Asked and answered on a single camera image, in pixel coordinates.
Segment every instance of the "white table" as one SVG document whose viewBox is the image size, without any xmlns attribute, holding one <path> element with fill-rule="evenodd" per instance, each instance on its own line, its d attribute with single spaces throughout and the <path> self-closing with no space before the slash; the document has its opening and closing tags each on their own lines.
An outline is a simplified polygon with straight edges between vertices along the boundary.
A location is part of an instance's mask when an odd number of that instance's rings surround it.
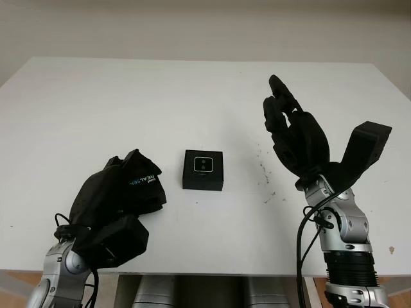
<svg viewBox="0 0 411 308">
<path fill-rule="evenodd" d="M 68 215 L 109 158 L 139 148 L 162 169 L 168 202 L 141 217 L 146 253 L 106 271 L 294 275 L 306 202 L 264 127 L 274 73 L 323 127 L 332 160 L 362 122 L 393 127 L 353 189 L 378 273 L 411 275 L 411 104 L 373 65 L 91 58 L 32 58 L 0 88 L 0 269 L 41 271 L 54 213 Z M 181 188 L 185 149 L 223 151 L 222 192 Z M 304 274 L 325 273 L 316 243 Z"/>
</svg>

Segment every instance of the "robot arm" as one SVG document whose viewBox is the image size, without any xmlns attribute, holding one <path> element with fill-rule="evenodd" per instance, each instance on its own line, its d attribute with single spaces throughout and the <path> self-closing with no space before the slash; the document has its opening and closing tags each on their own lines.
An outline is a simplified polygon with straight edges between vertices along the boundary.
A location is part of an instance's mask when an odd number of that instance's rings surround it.
<svg viewBox="0 0 411 308">
<path fill-rule="evenodd" d="M 266 129 L 272 133 L 274 151 L 283 165 L 299 177 L 296 188 L 304 191 L 311 210 L 297 236 L 299 302 L 305 308 L 301 276 L 301 234 L 315 215 L 321 248 L 328 267 L 326 296 L 334 307 L 388 307 L 385 289 L 378 284 L 369 223 L 356 206 L 351 186 L 375 163 L 391 127 L 365 122 L 356 127 L 340 163 L 329 161 L 327 138 L 314 117 L 277 77 L 269 81 L 273 96 L 264 101 Z"/>
<path fill-rule="evenodd" d="M 120 266 L 146 250 L 148 231 L 138 217 L 166 203 L 159 174 L 151 160 L 134 150 L 124 160 L 110 159 L 85 181 L 68 224 L 55 232 L 58 243 L 46 254 L 42 279 L 27 308 L 81 308 L 90 273 L 94 291 L 87 305 L 94 307 L 97 269 Z"/>
</svg>

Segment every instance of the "small black box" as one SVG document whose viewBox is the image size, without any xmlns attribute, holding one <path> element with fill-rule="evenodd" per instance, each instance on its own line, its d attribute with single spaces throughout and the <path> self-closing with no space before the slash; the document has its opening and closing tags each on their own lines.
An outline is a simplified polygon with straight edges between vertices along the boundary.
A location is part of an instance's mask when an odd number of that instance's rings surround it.
<svg viewBox="0 0 411 308">
<path fill-rule="evenodd" d="M 223 183 L 223 152 L 186 150 L 183 189 L 222 191 Z"/>
</svg>

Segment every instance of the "wall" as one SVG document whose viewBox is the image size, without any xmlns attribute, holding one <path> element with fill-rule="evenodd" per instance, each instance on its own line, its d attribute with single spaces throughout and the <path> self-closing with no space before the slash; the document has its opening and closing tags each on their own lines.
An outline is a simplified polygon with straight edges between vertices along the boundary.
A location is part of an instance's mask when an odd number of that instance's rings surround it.
<svg viewBox="0 0 411 308">
<path fill-rule="evenodd" d="M 35 55 L 370 62 L 411 98 L 409 0 L 0 1 L 0 85 Z"/>
</svg>

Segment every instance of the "cable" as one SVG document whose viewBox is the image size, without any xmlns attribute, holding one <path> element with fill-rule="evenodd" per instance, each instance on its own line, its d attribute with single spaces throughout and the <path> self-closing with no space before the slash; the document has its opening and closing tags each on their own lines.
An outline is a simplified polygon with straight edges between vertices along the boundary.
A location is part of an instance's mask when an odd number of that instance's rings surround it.
<svg viewBox="0 0 411 308">
<path fill-rule="evenodd" d="M 317 233 L 314 235 L 313 239 L 311 240 L 311 243 L 308 245 L 306 252 L 304 252 L 304 255 L 302 256 L 302 259 L 301 259 L 301 267 L 302 267 L 302 264 L 304 263 L 304 260 L 306 259 L 306 256 L 307 256 L 308 252 L 310 251 L 311 247 L 313 246 L 315 240 L 320 235 L 321 230 L 322 230 L 322 227 L 319 227 L 319 229 L 317 230 Z"/>
<path fill-rule="evenodd" d="M 97 300 L 98 283 L 99 283 L 98 273 L 96 269 L 93 269 L 91 272 L 94 277 L 94 290 L 92 290 L 92 295 L 90 296 L 90 299 L 85 304 L 84 308 L 88 308 L 89 305 L 90 305 L 90 308 L 94 308 L 94 305 L 96 304 L 96 300 Z"/>
<path fill-rule="evenodd" d="M 63 214 L 61 214 L 61 213 L 56 213 L 55 215 L 54 215 L 54 220 L 56 221 L 56 225 L 59 227 L 60 226 L 60 223 L 58 223 L 58 219 L 57 219 L 57 217 L 61 217 L 61 218 L 63 218 L 64 220 L 66 220 L 68 223 L 69 223 L 69 225 L 71 225 L 71 221 L 70 221 L 70 219 L 68 219 L 67 217 L 65 217 Z"/>
<path fill-rule="evenodd" d="M 298 301 L 300 308 L 306 308 L 306 302 L 304 298 L 304 289 L 302 285 L 302 262 L 301 262 L 301 238 L 302 238 L 302 231 L 304 230 L 304 227 L 307 223 L 307 221 L 310 219 L 310 217 L 316 213 L 321 207 L 323 207 L 325 204 L 330 202 L 332 199 L 337 197 L 341 192 L 334 192 L 333 194 L 329 195 L 327 198 L 323 199 L 322 201 L 318 202 L 316 206 L 314 206 L 308 213 L 307 215 L 304 216 L 302 219 L 300 226 L 298 227 L 298 232 L 297 232 L 297 291 L 298 291 Z"/>
</svg>

